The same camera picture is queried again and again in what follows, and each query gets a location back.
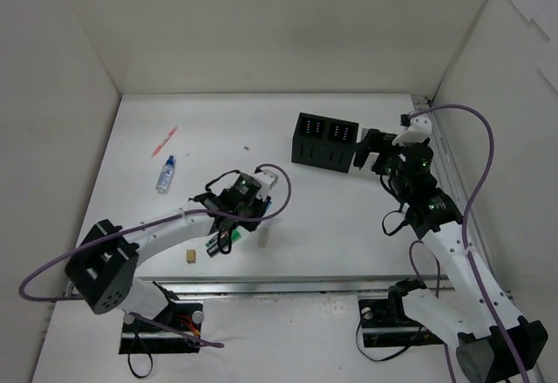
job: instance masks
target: water bottle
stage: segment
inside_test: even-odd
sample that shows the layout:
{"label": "water bottle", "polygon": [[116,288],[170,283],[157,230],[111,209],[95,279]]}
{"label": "water bottle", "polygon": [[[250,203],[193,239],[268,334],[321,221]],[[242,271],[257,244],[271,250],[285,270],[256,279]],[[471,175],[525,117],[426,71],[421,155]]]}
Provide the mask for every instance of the water bottle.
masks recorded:
{"label": "water bottle", "polygon": [[160,171],[159,180],[157,181],[157,185],[155,186],[155,189],[159,192],[159,194],[168,193],[173,175],[174,156],[170,155],[167,159],[167,162],[165,162],[165,166]]}

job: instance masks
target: small tan block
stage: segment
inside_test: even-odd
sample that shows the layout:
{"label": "small tan block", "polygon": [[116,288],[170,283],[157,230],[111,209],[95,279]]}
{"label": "small tan block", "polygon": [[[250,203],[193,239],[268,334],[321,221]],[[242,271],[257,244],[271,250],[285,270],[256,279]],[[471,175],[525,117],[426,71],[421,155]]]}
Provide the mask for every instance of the small tan block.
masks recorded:
{"label": "small tan block", "polygon": [[186,251],[186,262],[187,263],[195,263],[195,250],[187,250]]}

